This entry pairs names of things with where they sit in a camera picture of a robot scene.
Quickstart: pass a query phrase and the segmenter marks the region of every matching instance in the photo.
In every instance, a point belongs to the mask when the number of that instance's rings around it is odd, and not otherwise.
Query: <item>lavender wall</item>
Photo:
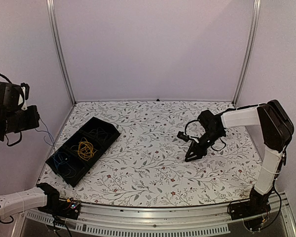
[[[0,0],[0,72],[13,83],[30,85],[29,105],[38,111],[55,136],[71,105],[57,61],[43,0]],[[14,134],[11,140],[17,139]],[[0,195],[32,188],[42,170],[49,147],[43,134],[23,133],[22,143],[0,142]],[[9,227],[1,225],[0,236]]]
[[[296,0],[261,3],[257,37],[241,105],[278,99],[295,125],[288,147],[288,163],[279,178],[296,219]],[[263,154],[262,135],[250,128],[255,143]]]
[[[254,1],[55,1],[78,101],[231,101]]]

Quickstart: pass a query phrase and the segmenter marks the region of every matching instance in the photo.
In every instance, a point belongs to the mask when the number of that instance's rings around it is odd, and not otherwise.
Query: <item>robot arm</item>
[[[47,183],[32,189],[0,196],[0,222],[5,218],[35,207],[53,213],[59,206],[59,192]]]
[[[6,76],[0,76],[8,81],[0,81],[0,141],[3,141],[8,133],[20,133],[17,142],[7,144],[14,146],[21,141],[22,131],[39,127],[39,114],[35,105],[26,104],[30,91],[28,84],[12,84]]]
[[[238,216],[243,218],[268,210],[268,197],[282,165],[286,164],[286,147],[294,132],[294,126],[280,103],[272,100],[267,104],[228,109],[217,115],[206,110],[201,112],[197,121],[205,129],[205,133],[200,138],[190,137],[186,131],[178,133],[178,138],[192,141],[185,161],[203,158],[207,154],[207,149],[214,145],[217,139],[226,136],[226,128],[250,125],[261,127],[265,144],[261,171],[251,190],[250,201],[244,208],[245,213],[240,213]]]

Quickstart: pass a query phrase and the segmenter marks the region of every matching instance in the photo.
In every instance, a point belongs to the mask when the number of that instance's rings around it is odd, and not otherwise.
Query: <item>cable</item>
[[[184,134],[185,134],[185,135],[187,135],[187,134],[186,134],[187,127],[188,127],[191,123],[193,123],[193,122],[198,122],[198,120],[197,120],[197,119],[196,119],[196,120],[192,120],[192,121],[188,122],[188,123],[185,125],[185,128],[184,128]]]
[[[246,204],[246,203],[244,203],[244,202],[242,202],[242,201],[240,201],[240,200],[231,201],[231,202],[229,203],[228,207],[227,207],[227,213],[228,213],[228,215],[231,215],[230,205],[231,205],[232,203],[234,203],[234,202],[239,202],[239,203],[241,203],[241,204],[243,204],[243,205],[245,205],[245,206],[248,206],[248,204]]]
[[[0,73],[0,77],[2,77],[3,79],[5,79],[8,83],[11,83],[12,84],[12,82],[10,81],[10,79],[7,78],[5,75],[3,75],[3,74]]]
[[[282,198],[281,198],[281,195],[280,195],[280,194],[277,192],[277,190],[275,189],[275,180],[274,180],[274,182],[273,182],[273,189],[274,189],[275,193],[277,194],[278,198],[280,199],[280,208],[278,209],[278,212],[277,212],[276,216],[274,217],[274,219],[271,221],[271,223],[268,224],[268,225],[265,226],[265,227],[262,227],[260,230],[264,230],[264,229],[268,228],[270,225],[272,225],[272,224],[276,221],[277,217],[278,217],[278,216],[280,215],[280,213],[281,213],[281,209],[282,209]]]
[[[63,225],[63,226],[65,226],[66,229],[67,229],[67,231],[68,231],[69,236],[70,236],[70,237],[73,237],[72,234],[71,234],[71,232],[70,232],[70,230],[69,230],[69,228],[68,228],[68,226],[66,225],[66,223],[65,223],[62,219],[60,219],[60,218],[59,218],[58,216],[56,216],[56,215],[53,215],[53,218],[54,218],[54,221],[53,221],[54,233],[55,233],[58,237],[61,237],[61,235],[59,235],[59,234],[57,233],[57,230],[56,230],[56,223],[57,223],[58,225]]]
[[[252,233],[256,233],[256,232],[260,232],[261,230],[264,230],[264,229],[266,229],[266,228],[268,228],[270,225],[272,225],[275,221],[276,221],[276,219],[277,219],[277,217],[280,215],[280,213],[281,213],[281,209],[282,209],[282,198],[281,198],[281,195],[277,192],[277,190],[276,190],[276,188],[275,188],[275,181],[276,181],[276,179],[274,179],[274,181],[273,181],[273,190],[274,190],[274,192],[276,193],[276,195],[279,197],[279,199],[280,199],[280,207],[279,207],[279,210],[278,210],[278,212],[277,212],[277,214],[276,214],[276,216],[274,217],[274,219],[271,221],[271,223],[269,223],[267,226],[263,226],[264,225],[264,223],[266,223],[266,221],[269,219],[269,212],[268,211],[266,211],[266,213],[267,213],[267,216],[266,216],[266,218],[263,218],[263,221],[262,221],[262,223],[260,224],[260,226],[262,226],[258,231],[251,231],[251,230],[249,230],[250,232],[252,232]],[[227,208],[227,213],[230,215],[230,211],[229,211],[229,206],[230,206],[230,204],[228,205],[228,208]]]
[[[11,221],[8,221],[8,222],[3,222],[3,221],[0,221],[2,224],[5,224],[5,225],[7,225],[7,224],[11,224],[13,221],[14,221],[14,218],[13,218],[13,216],[10,216],[10,218],[11,218]]]
[[[47,125],[44,123],[44,121],[43,121],[41,118],[40,118],[40,121],[44,124],[44,126],[45,126],[45,128],[46,128],[46,131],[47,131],[47,133],[48,133],[49,139],[50,139],[50,140],[53,142],[53,144],[55,145],[54,138],[53,138],[53,136],[51,135],[51,133],[49,132]]]
[[[18,143],[20,143],[20,142],[22,141],[22,132],[20,132],[19,140],[17,140],[16,142],[14,142],[14,143],[12,143],[12,144],[9,144],[9,138],[8,138],[8,136],[7,136],[6,134],[5,134],[5,137],[6,137],[6,139],[8,140],[7,143],[6,143],[6,145],[7,145],[8,147],[13,147],[14,145],[16,145],[16,144],[18,144]]]
[[[50,139],[50,141],[51,141],[51,144],[50,144],[49,142],[46,141],[46,136],[44,136],[44,138],[43,138],[43,139],[44,139],[44,142],[45,142],[47,145],[53,147],[53,148],[54,148],[54,152],[56,152],[56,148],[55,148],[55,140],[54,140],[53,135],[51,135],[51,133],[50,133],[49,130],[48,130],[47,125],[44,123],[44,121],[43,121],[41,118],[40,118],[40,121],[44,124],[44,126],[45,126],[45,128],[46,128],[46,131],[45,131],[45,130],[37,130],[36,128],[35,128],[35,131],[36,131],[36,132],[45,132],[45,133],[47,133],[47,134],[48,134],[48,137],[49,137],[49,139]]]
[[[93,135],[94,137],[96,137],[97,140],[102,141],[102,142],[105,142],[110,135],[112,136],[111,133],[106,132],[101,127],[98,127],[96,129],[96,131],[95,131],[95,129],[91,130],[89,132],[89,134]]]
[[[82,137],[81,141],[79,142],[78,150],[76,150],[79,157],[86,161],[89,161],[97,151],[98,150],[94,149],[92,143],[88,142],[85,137]]]
[[[69,165],[69,161],[70,161],[70,157],[68,154],[64,153],[64,152],[56,152],[54,155],[53,155],[53,159],[54,159],[54,164],[55,164],[55,167],[56,169],[63,175],[65,176],[66,178],[74,178],[77,174],[77,171],[71,166]],[[67,165],[69,167],[69,173],[68,174],[64,174],[63,172],[61,172],[59,170],[59,166],[60,165]]]
[[[222,140],[221,137],[220,137],[219,139],[220,139],[220,141],[224,144],[224,146],[223,146],[223,148],[221,148],[220,150],[216,150],[215,148],[213,148],[213,146],[211,146],[211,148],[212,148],[215,152],[220,152],[221,150],[223,150],[223,149],[227,146],[226,142],[224,142],[224,141]]]

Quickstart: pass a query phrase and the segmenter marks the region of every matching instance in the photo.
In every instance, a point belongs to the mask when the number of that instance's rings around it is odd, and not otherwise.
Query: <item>floral tablecloth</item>
[[[209,149],[192,162],[184,161],[190,142],[176,138],[201,111],[216,114],[230,107],[222,102],[78,103],[57,147],[91,117],[114,124],[121,136],[75,188],[47,165],[39,182],[49,183],[63,198],[111,205],[189,206],[247,198],[261,161],[244,127],[228,129],[224,149]],[[188,128],[189,134],[203,132],[199,123]]]

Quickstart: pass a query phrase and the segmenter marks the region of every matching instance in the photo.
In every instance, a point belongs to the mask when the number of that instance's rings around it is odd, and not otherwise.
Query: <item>yellow wire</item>
[[[88,142],[88,140],[85,137],[83,137],[79,142],[79,147],[76,152],[78,153],[81,159],[89,161],[97,151],[98,150],[93,148],[92,143]]]

